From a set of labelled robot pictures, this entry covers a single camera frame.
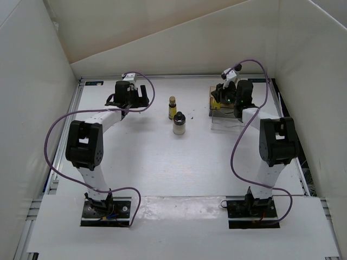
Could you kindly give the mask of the red label sauce bottle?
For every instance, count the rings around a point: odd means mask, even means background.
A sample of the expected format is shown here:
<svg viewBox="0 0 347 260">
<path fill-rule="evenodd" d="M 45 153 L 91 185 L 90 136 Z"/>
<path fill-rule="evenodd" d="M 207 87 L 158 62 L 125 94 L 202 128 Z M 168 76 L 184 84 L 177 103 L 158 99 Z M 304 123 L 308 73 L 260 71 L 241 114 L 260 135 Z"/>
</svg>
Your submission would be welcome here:
<svg viewBox="0 0 347 260">
<path fill-rule="evenodd" d="M 236 77 L 239 77 L 241 69 L 242 69 L 242 64 L 238 64 L 237 66 L 235 66 L 234 72 L 236 74 Z"/>
</svg>

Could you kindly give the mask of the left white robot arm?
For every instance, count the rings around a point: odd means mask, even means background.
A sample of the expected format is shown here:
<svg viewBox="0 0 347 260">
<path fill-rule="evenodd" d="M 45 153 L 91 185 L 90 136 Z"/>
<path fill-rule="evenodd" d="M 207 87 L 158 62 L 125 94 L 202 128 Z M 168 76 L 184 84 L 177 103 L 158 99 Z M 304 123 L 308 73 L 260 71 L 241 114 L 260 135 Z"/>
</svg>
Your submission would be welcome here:
<svg viewBox="0 0 347 260">
<path fill-rule="evenodd" d="M 135 80 L 115 83 L 114 93 L 105 103 L 105 111 L 97 112 L 85 121 L 71 122 L 66 146 L 66 159 L 79 171 L 88 185 L 86 198 L 95 203 L 102 217 L 112 214 L 114 204 L 110 188 L 101 169 L 104 156 L 104 133 L 128 114 L 129 110 L 146 108 L 150 104 L 146 87 L 136 87 Z"/>
</svg>

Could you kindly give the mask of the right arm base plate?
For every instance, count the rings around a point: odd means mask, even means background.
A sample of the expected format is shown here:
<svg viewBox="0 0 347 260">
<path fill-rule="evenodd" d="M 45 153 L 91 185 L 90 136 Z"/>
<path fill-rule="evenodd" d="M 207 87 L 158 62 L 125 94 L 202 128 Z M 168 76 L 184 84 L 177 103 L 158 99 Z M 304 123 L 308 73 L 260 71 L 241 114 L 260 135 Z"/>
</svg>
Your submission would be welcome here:
<svg viewBox="0 0 347 260">
<path fill-rule="evenodd" d="M 271 201 L 269 207 L 247 210 L 244 200 L 223 200 L 220 207 L 227 210 L 228 227 L 231 230 L 280 228 L 274 201 Z"/>
</svg>

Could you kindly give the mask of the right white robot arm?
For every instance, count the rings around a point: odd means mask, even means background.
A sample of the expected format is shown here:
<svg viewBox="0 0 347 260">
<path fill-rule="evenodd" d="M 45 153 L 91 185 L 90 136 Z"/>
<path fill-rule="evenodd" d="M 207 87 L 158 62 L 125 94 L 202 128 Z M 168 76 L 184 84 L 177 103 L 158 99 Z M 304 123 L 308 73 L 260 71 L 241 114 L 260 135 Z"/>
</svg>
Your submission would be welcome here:
<svg viewBox="0 0 347 260">
<path fill-rule="evenodd" d="M 243 200 L 228 201 L 233 217 L 260 217 L 273 205 L 273 193 L 280 173 L 298 156 L 299 142 L 291 117 L 279 117 L 263 112 L 253 103 L 253 83 L 249 80 L 218 84 L 211 92 L 214 101 L 232 105 L 236 119 L 259 131 L 259 154 L 262 160 L 256 179 L 250 184 Z"/>
</svg>

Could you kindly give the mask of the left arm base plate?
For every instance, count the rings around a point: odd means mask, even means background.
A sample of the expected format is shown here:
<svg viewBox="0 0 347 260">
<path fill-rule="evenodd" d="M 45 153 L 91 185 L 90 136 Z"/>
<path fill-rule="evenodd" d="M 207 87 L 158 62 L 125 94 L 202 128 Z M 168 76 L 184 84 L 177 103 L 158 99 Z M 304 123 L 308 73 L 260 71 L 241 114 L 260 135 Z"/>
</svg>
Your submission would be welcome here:
<svg viewBox="0 0 347 260">
<path fill-rule="evenodd" d="M 111 207 L 101 210 L 85 199 L 80 226 L 125 228 L 130 224 L 131 204 L 131 197 L 115 197 Z"/>
</svg>

